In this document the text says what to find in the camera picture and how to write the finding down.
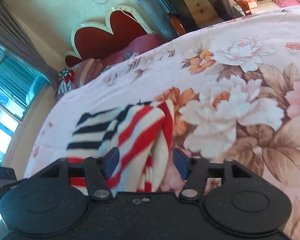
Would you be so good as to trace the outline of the striped knit sweater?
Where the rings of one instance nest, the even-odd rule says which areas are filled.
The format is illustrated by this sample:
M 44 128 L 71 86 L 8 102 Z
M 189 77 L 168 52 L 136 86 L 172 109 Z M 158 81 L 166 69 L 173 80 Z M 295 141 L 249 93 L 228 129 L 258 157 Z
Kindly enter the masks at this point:
M 106 179 L 111 191 L 155 192 L 168 165 L 173 122 L 172 100 L 85 113 L 68 143 L 66 157 L 77 163 L 104 157 L 117 147 L 119 163 Z

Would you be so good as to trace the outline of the pink floral bed quilt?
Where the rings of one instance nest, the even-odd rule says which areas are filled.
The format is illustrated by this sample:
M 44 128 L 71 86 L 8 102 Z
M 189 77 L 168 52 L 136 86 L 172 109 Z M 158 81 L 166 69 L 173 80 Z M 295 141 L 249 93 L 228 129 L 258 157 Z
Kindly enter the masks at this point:
M 290 198 L 284 232 L 300 239 L 300 6 L 188 33 L 66 93 L 40 130 L 25 177 L 67 159 L 83 114 L 165 100 L 174 122 L 156 192 L 179 193 L 185 184 L 175 148 L 215 163 L 233 159 Z

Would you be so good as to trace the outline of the blue window curtain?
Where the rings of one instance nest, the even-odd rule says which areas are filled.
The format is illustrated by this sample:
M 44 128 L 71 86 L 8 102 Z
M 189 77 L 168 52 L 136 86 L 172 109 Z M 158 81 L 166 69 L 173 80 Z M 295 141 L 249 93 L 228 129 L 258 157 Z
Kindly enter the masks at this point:
M 47 78 L 0 46 L 0 106 L 22 120 Z

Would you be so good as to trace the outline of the striped red pillow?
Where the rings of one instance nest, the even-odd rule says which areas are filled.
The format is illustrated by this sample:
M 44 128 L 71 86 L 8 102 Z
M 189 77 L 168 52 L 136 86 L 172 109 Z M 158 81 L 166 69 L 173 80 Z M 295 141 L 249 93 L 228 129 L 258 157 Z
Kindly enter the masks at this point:
M 55 97 L 59 100 L 66 93 L 86 85 L 100 75 L 103 64 L 100 60 L 87 59 L 59 73 Z

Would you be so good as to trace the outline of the red heart-shaped headboard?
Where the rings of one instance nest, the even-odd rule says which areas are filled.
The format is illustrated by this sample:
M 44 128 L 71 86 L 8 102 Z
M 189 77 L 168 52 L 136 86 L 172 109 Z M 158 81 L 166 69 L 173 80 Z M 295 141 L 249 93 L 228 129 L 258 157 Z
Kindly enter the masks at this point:
M 106 57 L 125 49 L 136 38 L 155 32 L 133 7 L 117 5 L 106 13 L 105 22 L 84 22 L 71 33 L 72 50 L 65 64 L 72 67 L 79 62 Z

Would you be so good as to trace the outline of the grey window curtain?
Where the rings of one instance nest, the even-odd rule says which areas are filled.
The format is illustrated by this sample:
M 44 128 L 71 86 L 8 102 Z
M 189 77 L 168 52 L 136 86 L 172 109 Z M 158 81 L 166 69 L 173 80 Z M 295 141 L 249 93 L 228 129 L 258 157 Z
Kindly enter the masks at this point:
M 53 88 L 57 87 L 59 72 L 50 67 L 39 54 L 31 39 L 0 0 L 0 45 L 41 72 Z

